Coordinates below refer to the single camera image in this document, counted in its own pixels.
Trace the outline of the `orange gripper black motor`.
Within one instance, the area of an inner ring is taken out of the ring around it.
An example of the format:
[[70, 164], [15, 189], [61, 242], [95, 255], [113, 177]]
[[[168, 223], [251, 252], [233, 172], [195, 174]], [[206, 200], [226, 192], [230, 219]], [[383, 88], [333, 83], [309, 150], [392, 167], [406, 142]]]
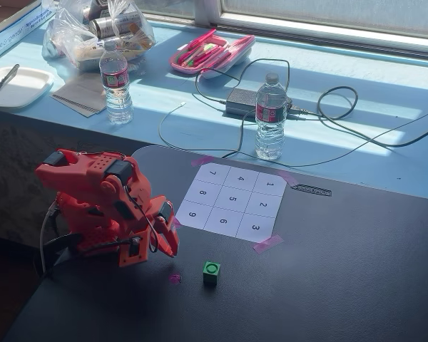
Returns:
[[172, 203], [164, 195], [148, 198], [142, 204], [145, 218], [142, 219], [143, 228], [151, 222], [150, 251], [156, 253], [163, 252], [169, 257], [178, 254], [179, 237], [175, 228], [175, 217]]

